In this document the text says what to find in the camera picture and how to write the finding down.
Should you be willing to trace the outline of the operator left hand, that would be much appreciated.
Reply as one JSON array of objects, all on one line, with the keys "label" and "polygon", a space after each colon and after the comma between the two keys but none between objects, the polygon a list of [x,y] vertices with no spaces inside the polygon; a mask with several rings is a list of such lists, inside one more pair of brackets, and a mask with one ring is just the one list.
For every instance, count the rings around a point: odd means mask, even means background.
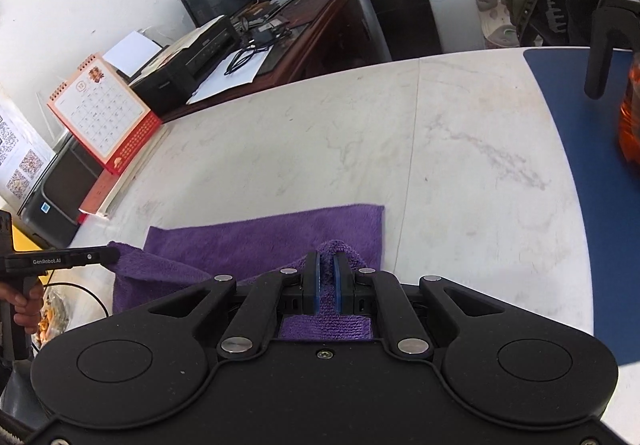
[{"label": "operator left hand", "polygon": [[22,327],[29,335],[38,330],[43,306],[43,286],[39,278],[27,293],[21,293],[7,283],[2,283],[0,298],[14,307],[13,321],[18,327]]}]

